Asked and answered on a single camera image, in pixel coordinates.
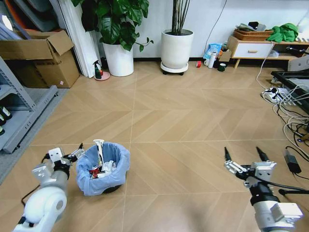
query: drawer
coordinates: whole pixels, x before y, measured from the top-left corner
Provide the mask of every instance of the drawer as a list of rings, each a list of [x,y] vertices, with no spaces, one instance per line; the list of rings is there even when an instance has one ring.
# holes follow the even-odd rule
[[[271,43],[239,43],[234,58],[266,58],[273,44]]]

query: gray carpet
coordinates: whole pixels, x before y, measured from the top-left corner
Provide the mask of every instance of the gray carpet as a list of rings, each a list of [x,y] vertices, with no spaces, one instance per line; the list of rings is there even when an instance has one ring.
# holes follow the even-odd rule
[[[34,102],[37,102],[40,99],[40,96],[42,96],[42,94],[44,94],[44,92],[46,91],[46,89],[25,89],[32,97]],[[33,124],[31,129],[28,131],[28,133],[20,143],[20,147],[18,149],[16,149],[12,154],[5,154],[4,152],[0,151],[0,185],[3,183],[5,177],[12,170],[19,158],[24,154],[26,148],[30,145],[36,133],[42,128],[44,122],[52,114],[52,112],[62,100],[63,96],[66,94],[67,91],[68,89],[65,88],[58,89],[58,96],[54,97],[49,102],[45,110],[42,112],[40,117]]]

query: herringbone floor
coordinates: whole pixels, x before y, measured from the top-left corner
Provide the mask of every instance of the herringbone floor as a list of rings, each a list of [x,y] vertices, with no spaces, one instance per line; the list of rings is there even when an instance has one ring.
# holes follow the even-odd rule
[[[263,69],[264,85],[273,70]],[[100,138],[130,149],[127,183],[85,197],[72,168],[55,232],[258,232],[248,190],[223,167],[225,146],[240,164],[258,161],[259,146],[278,163],[273,181],[309,189],[309,181],[288,171],[282,153],[289,143],[259,97],[258,71],[218,72],[190,62],[184,76],[163,75],[158,63],[137,62],[127,77],[81,77],[0,186],[0,230],[11,231],[20,219],[21,197],[38,184],[31,170],[48,149],[69,153]],[[298,161],[309,176],[309,164]],[[306,217],[296,231],[309,231],[309,196],[280,199],[301,206]]]

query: white bottle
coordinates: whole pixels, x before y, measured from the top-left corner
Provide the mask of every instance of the white bottle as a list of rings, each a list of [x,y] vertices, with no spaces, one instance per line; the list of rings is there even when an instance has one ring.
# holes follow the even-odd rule
[[[209,59],[208,68],[212,69],[216,56],[217,56],[216,52],[211,53],[211,58]]]

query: gray metal rack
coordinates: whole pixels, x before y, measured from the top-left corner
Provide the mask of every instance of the gray metal rack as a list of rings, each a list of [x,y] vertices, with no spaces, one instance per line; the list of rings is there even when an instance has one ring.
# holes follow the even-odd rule
[[[51,86],[35,103],[0,57],[0,88],[0,103],[4,104],[13,115],[2,126],[5,133],[0,135],[0,150],[12,153],[47,104],[57,94],[57,87]]]

